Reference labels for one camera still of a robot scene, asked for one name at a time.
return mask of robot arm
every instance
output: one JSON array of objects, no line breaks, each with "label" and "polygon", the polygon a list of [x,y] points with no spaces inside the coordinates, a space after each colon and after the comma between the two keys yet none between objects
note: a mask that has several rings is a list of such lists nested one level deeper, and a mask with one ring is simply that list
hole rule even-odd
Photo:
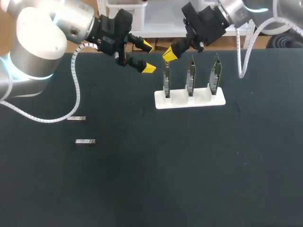
[{"label": "robot arm", "polygon": [[[303,22],[303,7],[301,0],[217,0],[216,6],[196,12],[191,3],[182,8],[185,16],[184,24],[187,36],[173,44],[163,55],[165,61],[170,62],[181,57],[191,46],[202,52],[205,46],[226,33],[226,28],[235,28],[253,19],[257,26],[267,19],[274,17],[275,10],[279,17],[284,17],[298,26]],[[264,30],[269,35],[276,35],[288,30],[288,26],[280,23],[268,25]]]},{"label": "robot arm", "polygon": [[128,42],[152,51],[145,40],[129,33],[133,16],[125,10],[109,19],[94,17],[94,9],[80,0],[0,0],[0,6],[17,20],[12,50],[0,57],[0,100],[40,94],[60,63],[67,40],[76,44],[87,40],[114,56],[117,64],[129,64],[141,73],[156,69],[125,53]]}]

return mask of black table surface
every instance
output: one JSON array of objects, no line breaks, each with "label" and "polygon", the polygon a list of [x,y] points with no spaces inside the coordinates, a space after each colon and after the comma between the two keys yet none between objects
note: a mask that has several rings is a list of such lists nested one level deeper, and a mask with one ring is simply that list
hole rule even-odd
[{"label": "black table surface", "polygon": [[[41,124],[0,106],[0,226],[303,225],[303,51],[254,51],[244,79],[236,53],[218,53],[225,106],[156,110],[158,53],[136,55],[154,75],[80,54],[76,115],[86,122]],[[215,54],[194,54],[196,87]],[[172,89],[185,86],[190,57],[171,64]],[[46,119],[68,113],[70,60],[41,95],[10,102]]]}]

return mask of white stand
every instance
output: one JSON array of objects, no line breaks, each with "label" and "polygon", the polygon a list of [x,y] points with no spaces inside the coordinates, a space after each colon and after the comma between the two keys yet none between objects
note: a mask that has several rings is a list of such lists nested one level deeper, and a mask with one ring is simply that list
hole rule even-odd
[{"label": "white stand", "polygon": [[187,87],[181,90],[171,90],[170,98],[165,97],[164,90],[156,91],[155,102],[158,110],[226,104],[222,89],[219,87],[217,95],[213,96],[209,84],[205,88],[195,88],[193,97],[188,96]]}]

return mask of white bin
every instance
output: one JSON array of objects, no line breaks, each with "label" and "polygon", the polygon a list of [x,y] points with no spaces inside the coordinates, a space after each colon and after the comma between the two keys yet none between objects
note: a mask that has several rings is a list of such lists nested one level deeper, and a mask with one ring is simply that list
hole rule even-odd
[{"label": "white bin", "polygon": [[145,10],[147,1],[142,0],[106,0],[109,8],[109,18],[114,18],[120,9],[124,9],[133,15],[132,31],[144,29]]}]

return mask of screw hole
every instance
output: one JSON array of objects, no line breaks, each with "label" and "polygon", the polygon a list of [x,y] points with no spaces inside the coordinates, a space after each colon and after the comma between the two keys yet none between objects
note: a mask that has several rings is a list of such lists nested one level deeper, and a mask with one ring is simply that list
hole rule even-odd
[{"label": "screw hole", "polygon": [[78,31],[77,30],[75,30],[75,29],[72,29],[71,30],[71,35],[72,36],[76,36],[78,34]]}]

